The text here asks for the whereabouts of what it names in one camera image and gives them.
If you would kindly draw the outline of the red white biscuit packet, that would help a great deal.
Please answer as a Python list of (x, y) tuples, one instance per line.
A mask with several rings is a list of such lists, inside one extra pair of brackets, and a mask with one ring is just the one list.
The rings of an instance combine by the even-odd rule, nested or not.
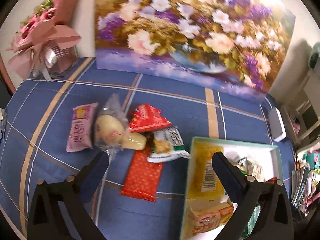
[(274, 184), (277, 181), (277, 177), (273, 177), (267, 181), (265, 181), (265, 183), (270, 183), (270, 184)]

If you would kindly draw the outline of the cream yellow roll snack packet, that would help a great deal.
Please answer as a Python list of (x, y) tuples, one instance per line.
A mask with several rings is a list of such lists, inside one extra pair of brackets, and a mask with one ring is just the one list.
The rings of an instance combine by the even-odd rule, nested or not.
[(183, 239), (190, 239), (199, 233), (205, 233), (225, 225), (234, 212), (231, 202), (197, 201), (188, 203), (186, 209)]

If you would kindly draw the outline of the yellow cake snack packet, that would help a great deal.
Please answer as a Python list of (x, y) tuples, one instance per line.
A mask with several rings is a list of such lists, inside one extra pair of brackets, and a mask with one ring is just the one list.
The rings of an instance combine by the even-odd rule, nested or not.
[(187, 198), (189, 200), (205, 199), (218, 200), (225, 193), (213, 167), (212, 157), (216, 152), (223, 153), (223, 147), (213, 143), (194, 142), (194, 150), (191, 154), (193, 172), (190, 176)]

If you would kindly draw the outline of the purple roll snack packet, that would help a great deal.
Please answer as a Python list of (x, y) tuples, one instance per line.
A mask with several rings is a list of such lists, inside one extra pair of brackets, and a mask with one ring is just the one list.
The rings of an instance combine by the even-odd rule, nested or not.
[(80, 152), (92, 149), (92, 124), (98, 103), (80, 105), (73, 108), (71, 129), (69, 132), (66, 151)]

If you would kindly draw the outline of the long red patterned packet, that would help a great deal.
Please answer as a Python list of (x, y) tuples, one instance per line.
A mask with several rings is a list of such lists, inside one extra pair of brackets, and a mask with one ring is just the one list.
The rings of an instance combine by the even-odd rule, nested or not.
[(164, 164), (149, 162), (150, 154), (150, 146), (135, 151), (120, 191), (122, 196), (156, 202), (156, 191)]

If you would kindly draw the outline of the clear bag white bun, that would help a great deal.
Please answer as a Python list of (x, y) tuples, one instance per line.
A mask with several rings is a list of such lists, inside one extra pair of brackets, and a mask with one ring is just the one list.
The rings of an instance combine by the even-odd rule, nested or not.
[(120, 150), (127, 134), (128, 119), (121, 109), (119, 95), (112, 94), (94, 123), (94, 143), (111, 158)]

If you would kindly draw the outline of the yellow jelly cup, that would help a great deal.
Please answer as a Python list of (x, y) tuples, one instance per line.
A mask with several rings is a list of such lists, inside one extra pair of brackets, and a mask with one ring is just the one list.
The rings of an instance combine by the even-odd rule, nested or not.
[(131, 150), (142, 151), (146, 146), (147, 139), (140, 133), (129, 133), (122, 140), (121, 147)]

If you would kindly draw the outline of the white green cracker packet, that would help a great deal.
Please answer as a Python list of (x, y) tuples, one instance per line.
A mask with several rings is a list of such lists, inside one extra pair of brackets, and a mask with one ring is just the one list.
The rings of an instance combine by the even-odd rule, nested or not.
[(152, 150), (147, 157), (150, 163), (165, 163), (179, 158), (190, 159), (177, 126), (153, 132)]

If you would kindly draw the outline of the red triangular snack packet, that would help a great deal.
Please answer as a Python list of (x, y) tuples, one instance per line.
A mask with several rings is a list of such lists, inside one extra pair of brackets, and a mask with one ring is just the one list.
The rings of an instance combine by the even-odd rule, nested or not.
[(150, 132), (171, 126), (172, 123), (162, 116), (162, 111), (143, 104), (136, 107), (132, 119), (129, 122), (130, 132)]

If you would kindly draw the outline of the dark green snack packet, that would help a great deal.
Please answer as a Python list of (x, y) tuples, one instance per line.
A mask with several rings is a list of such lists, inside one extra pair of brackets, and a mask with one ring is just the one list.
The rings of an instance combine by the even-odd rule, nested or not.
[(247, 238), (253, 231), (253, 228), (258, 220), (258, 217), (260, 215), (260, 210), (261, 210), (261, 206), (260, 205), (257, 205), (255, 208), (254, 208), (254, 211), (243, 231), (243, 233), (241, 234), (242, 238)]

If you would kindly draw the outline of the pale beige snack packet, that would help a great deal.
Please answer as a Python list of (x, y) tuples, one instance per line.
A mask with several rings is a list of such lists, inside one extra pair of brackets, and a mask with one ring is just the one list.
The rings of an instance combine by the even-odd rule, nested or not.
[(232, 162), (233, 166), (236, 166), (243, 175), (253, 176), (259, 182), (265, 182), (265, 176), (263, 168), (255, 161), (248, 159), (247, 157), (238, 159)]

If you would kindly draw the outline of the teal white shallow box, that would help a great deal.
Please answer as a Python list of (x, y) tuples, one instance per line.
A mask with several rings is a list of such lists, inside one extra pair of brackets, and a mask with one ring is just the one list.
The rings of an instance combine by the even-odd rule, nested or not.
[(235, 211), (234, 202), (212, 168), (212, 156), (221, 152), (244, 175), (259, 182), (282, 179), (283, 167), (278, 146), (225, 139), (194, 137), (182, 219), (181, 239), (217, 236)]

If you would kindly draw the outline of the white rectangular device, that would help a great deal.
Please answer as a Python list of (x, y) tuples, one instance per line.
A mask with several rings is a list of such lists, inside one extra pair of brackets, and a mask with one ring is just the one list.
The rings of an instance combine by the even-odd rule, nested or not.
[(271, 137), (275, 142), (280, 142), (286, 138), (286, 131), (281, 113), (277, 107), (268, 111), (268, 120), (271, 129)]

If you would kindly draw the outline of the blue plaid tablecloth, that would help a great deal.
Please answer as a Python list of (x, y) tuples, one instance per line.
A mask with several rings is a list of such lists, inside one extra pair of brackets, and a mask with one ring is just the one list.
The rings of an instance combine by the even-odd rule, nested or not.
[(254, 162), (249, 179), (276, 177), (290, 197), (294, 151), (271, 137), (276, 106), (92, 58), (61, 80), (27, 78), (6, 107), (1, 211), (28, 239), (51, 239), (50, 224), (73, 224), (71, 238), (210, 239), (236, 213), (218, 155)]

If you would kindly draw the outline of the white wooden shelf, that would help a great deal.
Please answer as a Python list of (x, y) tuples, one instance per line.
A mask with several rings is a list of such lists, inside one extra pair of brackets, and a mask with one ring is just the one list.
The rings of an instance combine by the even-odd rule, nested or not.
[(319, 133), (319, 75), (309, 70), (293, 96), (281, 107), (295, 148), (312, 143)]

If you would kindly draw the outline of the pink paper flower bouquet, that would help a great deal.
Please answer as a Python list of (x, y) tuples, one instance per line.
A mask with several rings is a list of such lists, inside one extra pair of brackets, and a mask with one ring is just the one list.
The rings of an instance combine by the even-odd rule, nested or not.
[(26, 80), (42, 75), (47, 81), (67, 72), (75, 62), (80, 35), (69, 22), (78, 0), (44, 0), (21, 23), (12, 39), (15, 55), (8, 68)]

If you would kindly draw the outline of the floral still life painting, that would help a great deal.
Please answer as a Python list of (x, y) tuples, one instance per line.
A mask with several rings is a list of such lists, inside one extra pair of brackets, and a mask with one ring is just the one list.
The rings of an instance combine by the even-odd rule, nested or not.
[(285, 60), (295, 19), (280, 0), (95, 0), (97, 67), (259, 102)]

